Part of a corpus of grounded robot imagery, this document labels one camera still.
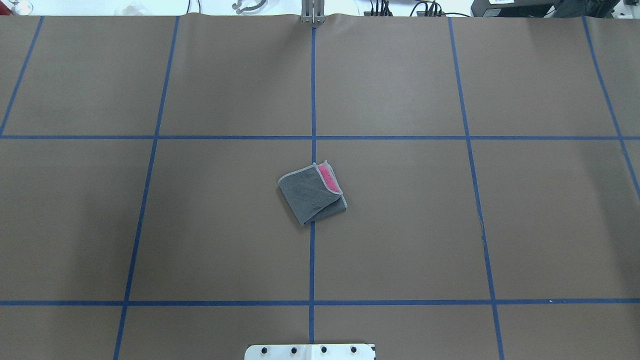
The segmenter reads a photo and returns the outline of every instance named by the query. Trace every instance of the white metal bracket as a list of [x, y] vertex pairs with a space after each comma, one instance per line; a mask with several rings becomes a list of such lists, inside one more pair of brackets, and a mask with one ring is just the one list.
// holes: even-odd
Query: white metal bracket
[[370, 344], [252, 345], [244, 360], [376, 360]]
[[309, 24], [322, 24], [324, 20], [324, 0], [302, 0], [300, 21]]

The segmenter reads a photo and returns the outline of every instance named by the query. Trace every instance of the cable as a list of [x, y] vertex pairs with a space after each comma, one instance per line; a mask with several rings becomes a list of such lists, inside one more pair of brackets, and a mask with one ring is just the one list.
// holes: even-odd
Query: cable
[[415, 9], [418, 7], [418, 5], [420, 4], [424, 4], [424, 11], [427, 11], [427, 7], [429, 7], [429, 4], [427, 4], [426, 1], [418, 1], [418, 3], [413, 7], [413, 9], [411, 10], [411, 14], [409, 14], [409, 17], [413, 16], [413, 12], [415, 11]]
[[245, 6], [242, 9], [238, 9], [236, 10], [236, 14], [240, 14], [243, 12], [252, 12], [254, 10], [258, 10], [259, 8], [262, 7], [262, 5], [264, 5], [264, 3], [266, 3], [267, 0], [260, 0], [260, 2], [258, 3], [258, 5], [254, 5], [254, 6]]
[[462, 15], [462, 16], [466, 16], [466, 17], [471, 17], [465, 13], [439, 13], [438, 16], [442, 16], [442, 15]]
[[394, 14], [389, 11], [389, 0], [382, 0], [382, 7], [380, 10], [380, 16], [393, 16]]
[[424, 16], [438, 16], [438, 14], [442, 12], [442, 6], [440, 6], [440, 4], [436, 3], [435, 1], [418, 1], [418, 3], [411, 10], [411, 14], [409, 14], [409, 17], [413, 16], [415, 9], [420, 4], [424, 4]]

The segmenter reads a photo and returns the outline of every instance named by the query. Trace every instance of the black cable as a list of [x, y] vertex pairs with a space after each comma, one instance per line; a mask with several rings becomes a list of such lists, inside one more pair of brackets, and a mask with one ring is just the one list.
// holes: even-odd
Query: black cable
[[462, 16], [466, 16], [466, 17], [471, 17], [465, 13], [440, 13], [438, 14], [438, 16], [442, 16], [442, 15], [462, 15]]
[[389, 0], [376, 0], [376, 6], [373, 6], [373, 0], [369, 0], [371, 3], [371, 16], [393, 16], [394, 14], [389, 10]]
[[435, 1], [418, 1], [418, 3], [411, 10], [411, 14], [409, 16], [413, 16], [415, 9], [418, 5], [424, 4], [424, 16], [439, 16], [438, 14], [442, 12], [442, 6]]
[[426, 13], [426, 14], [424, 14], [424, 16], [435, 16], [435, 15], [434, 15], [434, 14], [435, 14], [435, 12], [434, 12], [434, 11], [436, 10], [436, 4], [437, 4], [437, 3], [436, 3], [435, 1], [434, 1], [434, 2], [432, 2], [432, 3], [431, 3], [431, 6], [429, 6], [429, 11], [427, 11], [427, 13]]
[[427, 4], [426, 1], [418, 1], [418, 3], [416, 3], [416, 5], [413, 7], [413, 9], [411, 10], [411, 14], [409, 14], [409, 17], [413, 16], [413, 12], [415, 11], [415, 9], [418, 7], [418, 5], [420, 4], [424, 4], [424, 11], [427, 11], [427, 8], [429, 7], [429, 4]]

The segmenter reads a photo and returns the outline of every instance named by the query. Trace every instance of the folded towel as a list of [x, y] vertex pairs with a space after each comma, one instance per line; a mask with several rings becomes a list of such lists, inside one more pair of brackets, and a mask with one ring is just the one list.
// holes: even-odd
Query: folded towel
[[300, 225], [347, 208], [338, 180], [326, 161], [290, 172], [278, 180], [278, 185]]

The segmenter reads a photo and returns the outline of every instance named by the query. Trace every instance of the blue tape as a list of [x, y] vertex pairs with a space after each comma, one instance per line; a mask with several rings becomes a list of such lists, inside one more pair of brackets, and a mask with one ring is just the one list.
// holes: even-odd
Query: blue tape
[[627, 152], [627, 146], [625, 145], [624, 138], [622, 137], [622, 132], [620, 131], [620, 126], [618, 125], [618, 119], [616, 118], [616, 113], [613, 111], [613, 105], [611, 104], [611, 99], [609, 98], [609, 92], [607, 91], [607, 87], [604, 84], [604, 79], [602, 78], [602, 73], [600, 72], [600, 66], [598, 65], [598, 60], [596, 59], [596, 52], [593, 49], [591, 33], [589, 32], [589, 25], [587, 24], [587, 18], [585, 16], [582, 16], [582, 25], [584, 26], [584, 33], [587, 36], [587, 43], [589, 44], [589, 51], [591, 52], [593, 66], [596, 70], [596, 75], [598, 76], [600, 87], [602, 87], [602, 93], [604, 94], [604, 99], [607, 102], [607, 107], [609, 108], [609, 114], [611, 115], [613, 126], [616, 128], [616, 133], [618, 134], [618, 139], [620, 140], [620, 147], [622, 148], [622, 153], [625, 156], [625, 161], [627, 162], [627, 168], [629, 169], [629, 174], [631, 175], [631, 180], [633, 181], [634, 188], [636, 188], [636, 195], [638, 199], [640, 199], [640, 186], [638, 185], [636, 172], [634, 171], [634, 167], [631, 164], [631, 159], [629, 158], [629, 154]]
[[311, 162], [316, 162], [316, 28], [311, 28]]
[[132, 300], [129, 306], [308, 306], [306, 300]]
[[312, 136], [278, 135], [160, 135], [160, 140], [311, 140]]
[[42, 29], [43, 21], [44, 21], [44, 16], [41, 16], [40, 21], [38, 21], [38, 27], [36, 27], [36, 32], [33, 34], [33, 38], [31, 39], [31, 45], [29, 45], [29, 51], [27, 51], [27, 56], [24, 58], [24, 63], [22, 63], [22, 68], [20, 69], [18, 80], [15, 82], [15, 86], [13, 87], [13, 92], [11, 93], [11, 98], [9, 99], [9, 105], [7, 105], [6, 107], [6, 112], [4, 113], [2, 124], [0, 124], [0, 135], [2, 135], [2, 133], [4, 132], [4, 127], [6, 126], [6, 122], [9, 120], [9, 114], [11, 113], [13, 102], [15, 101], [15, 97], [18, 95], [18, 89], [20, 88], [20, 84], [22, 83], [24, 72], [27, 70], [27, 65], [29, 64], [29, 59], [31, 59], [31, 53], [33, 52], [33, 48], [34, 46], [36, 46], [36, 40], [38, 40], [38, 35], [40, 34], [40, 29]]
[[[2, 135], [14, 140], [153, 140], [154, 135]], [[309, 135], [159, 135], [158, 140], [313, 140]], [[541, 140], [541, 141], [618, 141], [618, 136], [519, 136], [471, 135], [471, 140]], [[466, 140], [463, 135], [328, 135], [316, 140]], [[623, 136], [624, 140], [640, 140], [640, 136]]]
[[0, 300], [0, 306], [123, 306], [124, 301], [101, 300]]
[[[0, 306], [309, 306], [307, 300], [0, 300]], [[315, 300], [314, 306], [487, 306], [562, 304], [640, 304], [640, 298], [472, 299], [472, 300]]]
[[438, 306], [491, 304], [491, 300], [316, 300], [316, 306]]
[[[462, 122], [465, 126], [465, 136], [467, 137], [467, 152], [469, 156], [469, 166], [471, 167], [471, 179], [474, 184], [474, 193], [476, 195], [476, 208], [480, 219], [480, 228], [482, 230], [482, 243], [484, 248], [484, 265], [486, 267], [486, 277], [489, 285], [489, 294], [491, 300], [495, 300], [495, 290], [493, 288], [493, 275], [491, 271], [491, 260], [489, 258], [489, 246], [486, 242], [486, 231], [484, 229], [484, 216], [482, 212], [482, 204], [480, 202], [480, 191], [478, 190], [478, 182], [476, 177], [476, 163], [474, 161], [474, 152], [471, 148], [471, 135], [469, 133], [469, 124], [467, 121], [467, 108], [465, 106], [465, 97], [462, 91], [462, 80], [460, 78], [460, 66], [458, 64], [458, 53], [456, 51], [456, 39], [453, 33], [453, 23], [451, 18], [447, 18], [449, 22], [449, 34], [451, 36], [451, 51], [453, 53], [453, 65], [456, 70], [456, 81], [458, 83], [458, 96], [460, 97], [460, 110], [462, 112]], [[498, 355], [500, 360], [504, 360], [504, 348], [502, 346], [502, 332], [500, 331], [500, 320], [498, 318], [498, 307], [493, 304], [493, 325], [495, 327], [495, 338], [498, 346]]]
[[152, 140], [153, 135], [3, 135], [16, 140]]
[[[311, 28], [311, 162], [316, 162], [316, 27]], [[309, 226], [309, 343], [315, 342], [316, 222]]]
[[169, 77], [171, 75], [171, 65], [173, 62], [173, 52], [175, 50], [175, 41], [178, 35], [178, 27], [180, 24], [180, 17], [175, 17], [175, 24], [173, 26], [173, 37], [171, 41], [171, 49], [169, 50], [169, 59], [166, 64], [166, 73], [164, 75], [164, 85], [162, 91], [162, 97], [160, 98], [160, 106], [158, 109], [158, 117], [156, 120], [156, 132], [154, 134], [154, 142], [151, 146], [151, 155], [149, 156], [149, 165], [147, 168], [147, 178], [145, 180], [145, 189], [142, 193], [142, 203], [140, 205], [140, 215], [138, 217], [138, 226], [136, 228], [136, 237], [133, 242], [133, 250], [131, 252], [131, 262], [129, 263], [129, 275], [127, 276], [127, 286], [124, 293], [124, 305], [122, 306], [122, 314], [120, 315], [120, 325], [118, 326], [118, 336], [116, 338], [116, 345], [113, 351], [113, 360], [118, 360], [120, 356], [120, 344], [122, 343], [122, 334], [124, 333], [124, 324], [127, 318], [127, 307], [129, 303], [129, 297], [131, 295], [131, 283], [133, 282], [133, 273], [136, 268], [136, 259], [138, 257], [138, 246], [140, 244], [140, 234], [142, 232], [142, 223], [145, 218], [145, 210], [147, 208], [147, 197], [149, 193], [149, 184], [151, 183], [151, 175], [154, 169], [154, 162], [156, 160], [156, 149], [158, 144], [158, 136], [160, 134], [160, 127], [162, 123], [162, 114], [164, 110], [164, 100], [166, 98], [166, 90], [169, 85]]

